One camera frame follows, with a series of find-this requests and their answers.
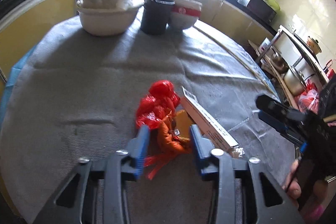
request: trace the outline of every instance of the cardboard box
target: cardboard box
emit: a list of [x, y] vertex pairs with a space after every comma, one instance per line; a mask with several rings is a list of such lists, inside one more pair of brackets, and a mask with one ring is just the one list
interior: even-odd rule
[[212, 117], [197, 101], [194, 94], [184, 87], [181, 105], [198, 125], [204, 136], [212, 141], [216, 148], [231, 152], [239, 143]]

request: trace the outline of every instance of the white bowl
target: white bowl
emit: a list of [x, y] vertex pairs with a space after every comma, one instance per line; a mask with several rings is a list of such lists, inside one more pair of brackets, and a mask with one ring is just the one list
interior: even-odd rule
[[143, 3], [128, 10], [87, 9], [77, 6], [77, 10], [84, 30], [101, 37], [125, 32], [142, 5]]
[[175, 5], [170, 13], [168, 25], [184, 30], [192, 27], [198, 20], [202, 3], [194, 0], [174, 0]]

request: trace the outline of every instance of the tablecloth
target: tablecloth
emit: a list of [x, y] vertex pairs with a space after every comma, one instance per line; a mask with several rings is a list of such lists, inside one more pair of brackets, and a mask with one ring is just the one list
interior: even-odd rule
[[[135, 111], [157, 80], [194, 93], [247, 157], [284, 180], [294, 146], [258, 119], [255, 105], [257, 95], [273, 96], [270, 89], [195, 28], [150, 36], [140, 21], [141, 12], [125, 33], [95, 37], [71, 18], [46, 34], [22, 68], [2, 123], [0, 166], [28, 223], [79, 157], [107, 157], [136, 135]], [[224, 35], [222, 43], [265, 77], [242, 47]], [[154, 180], [128, 183], [127, 195], [133, 223], [206, 223], [211, 183], [201, 181], [192, 155], [181, 155]]]

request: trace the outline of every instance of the red plastic bag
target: red plastic bag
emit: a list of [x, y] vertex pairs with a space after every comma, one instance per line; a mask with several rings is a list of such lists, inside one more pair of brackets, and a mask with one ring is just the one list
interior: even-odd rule
[[319, 110], [319, 94], [315, 89], [309, 90], [307, 93], [301, 94], [298, 101], [299, 110], [305, 112], [311, 110], [315, 114]]
[[316, 91], [318, 91], [315, 83], [314, 82], [310, 82], [309, 79], [307, 80], [306, 86], [307, 86], [307, 92], [309, 90], [316, 90]]
[[150, 95], [142, 98], [136, 111], [136, 126], [143, 124], [150, 129], [159, 127], [161, 120], [167, 115], [167, 111], [175, 112], [180, 103], [180, 97], [174, 91], [174, 85], [168, 80], [160, 80], [152, 84]]

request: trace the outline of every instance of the barcode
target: barcode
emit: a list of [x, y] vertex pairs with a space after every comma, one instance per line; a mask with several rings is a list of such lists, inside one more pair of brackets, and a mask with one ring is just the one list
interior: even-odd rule
[[184, 89], [183, 91], [184, 91], [184, 95], [185, 95], [186, 97], [189, 97], [189, 98], [191, 98], [191, 99], [193, 99], [193, 100], [195, 100], [195, 101], [197, 102], [197, 98], [196, 98], [196, 96], [195, 96], [194, 94], [190, 93], [190, 92], [187, 91], [186, 89]]

